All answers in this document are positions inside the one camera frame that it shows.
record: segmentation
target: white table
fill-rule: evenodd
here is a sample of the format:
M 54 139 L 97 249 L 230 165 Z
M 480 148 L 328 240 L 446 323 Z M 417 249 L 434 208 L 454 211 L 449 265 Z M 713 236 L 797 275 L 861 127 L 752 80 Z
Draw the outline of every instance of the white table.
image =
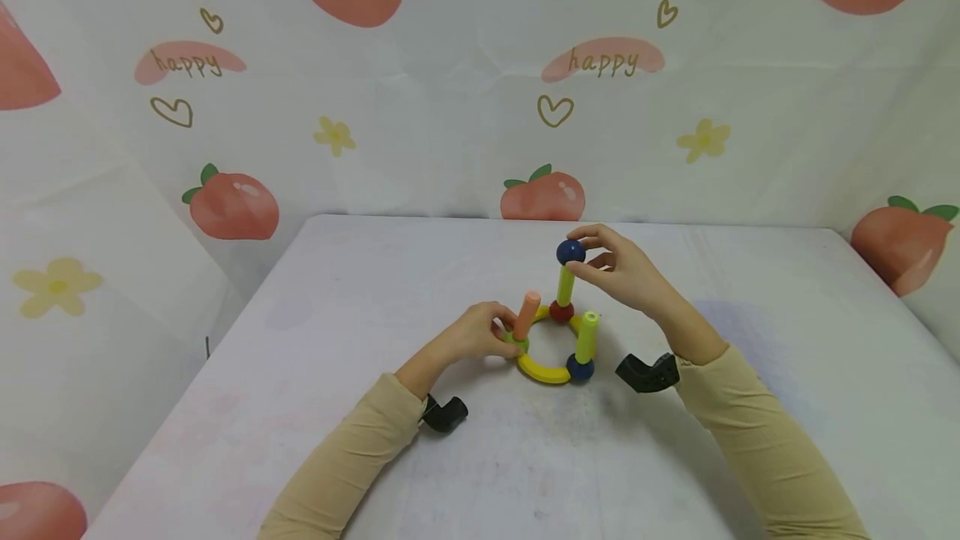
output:
M 253 538 L 306 454 L 381 371 L 469 304 L 556 292 L 553 222 L 317 216 L 303 227 L 87 535 Z M 737 344 L 806 427 L 876 539 L 960 529 L 960 368 L 834 232 L 620 224 Z M 434 396 L 469 418 L 422 432 L 379 478 L 347 538 L 762 538 L 713 440 L 674 390 L 613 374 L 668 347 L 585 283 L 597 372 L 544 387 L 463 362 Z M 574 337 L 541 323 L 531 353 Z

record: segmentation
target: pink brush stroke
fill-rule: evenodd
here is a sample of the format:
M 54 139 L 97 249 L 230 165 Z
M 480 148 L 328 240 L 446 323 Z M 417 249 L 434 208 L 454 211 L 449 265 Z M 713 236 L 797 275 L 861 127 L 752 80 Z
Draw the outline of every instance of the pink brush stroke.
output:
M 247 64 L 240 60 L 238 55 L 229 52 L 226 48 L 215 47 L 206 42 L 174 40 L 159 43 L 156 47 L 147 50 L 143 58 L 137 63 L 137 68 L 133 71 L 133 79 L 139 81 L 139 83 L 144 86 L 156 84 L 158 81 L 164 79 L 169 71 L 160 68 L 157 59 L 160 59 L 165 65 L 167 59 L 172 59 L 180 63 L 181 58 L 207 58 L 208 56 L 216 58 L 217 65 L 219 65 L 222 70 L 228 70 L 230 72 L 247 71 Z
M 570 67 L 571 53 L 574 53 L 577 61 L 579 61 L 578 67 Z M 550 64 L 543 68 L 541 79 L 548 84 L 567 79 L 570 75 L 581 71 L 580 67 L 583 66 L 583 59 L 593 58 L 594 66 L 596 66 L 601 55 L 606 55 L 607 58 L 613 58 L 613 55 L 621 55 L 625 60 L 636 55 L 637 68 L 647 73 L 661 71 L 666 65 L 666 59 L 663 57 L 661 50 L 646 40 L 626 37 L 594 38 L 579 43 L 579 45 L 550 61 Z

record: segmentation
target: blue ball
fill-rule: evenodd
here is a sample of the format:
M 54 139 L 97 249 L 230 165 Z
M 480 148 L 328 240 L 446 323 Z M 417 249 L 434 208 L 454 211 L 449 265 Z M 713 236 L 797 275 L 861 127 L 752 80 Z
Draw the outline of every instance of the blue ball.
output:
M 557 261 L 566 266 L 567 261 L 579 261 L 582 263 L 587 260 L 587 251 L 583 245 L 577 241 L 563 241 L 557 246 Z
M 586 382 L 593 377 L 593 359 L 581 365 L 577 362 L 576 354 L 570 355 L 567 359 L 567 370 L 570 372 L 571 381 Z

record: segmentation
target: red ball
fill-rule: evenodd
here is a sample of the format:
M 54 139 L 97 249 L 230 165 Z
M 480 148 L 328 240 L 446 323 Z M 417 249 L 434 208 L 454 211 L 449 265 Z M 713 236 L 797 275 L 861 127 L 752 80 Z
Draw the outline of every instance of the red ball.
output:
M 550 318 L 557 323 L 567 323 L 573 319 L 573 302 L 566 307 L 561 307 L 557 301 L 550 302 Z

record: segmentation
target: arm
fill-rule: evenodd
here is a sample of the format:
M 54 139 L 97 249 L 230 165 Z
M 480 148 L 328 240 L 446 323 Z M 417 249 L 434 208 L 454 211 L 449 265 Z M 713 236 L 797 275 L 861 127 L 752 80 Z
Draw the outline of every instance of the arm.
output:
M 340 538 L 373 479 L 417 434 L 423 401 L 443 371 L 461 358 L 519 355 L 500 342 L 494 318 L 512 326 L 516 315 L 498 302 L 474 305 L 396 374 L 382 375 L 287 482 L 259 540 Z
M 719 338 L 689 302 L 657 321 L 677 355 L 677 393 L 719 445 L 770 538 L 869 538 L 839 479 L 737 347 L 709 361 L 684 352 Z
M 677 356 L 677 392 L 713 435 L 771 538 L 868 538 L 813 441 L 643 250 L 603 225 L 583 226 L 568 238 L 583 238 L 587 249 L 610 251 L 567 267 L 661 327 Z

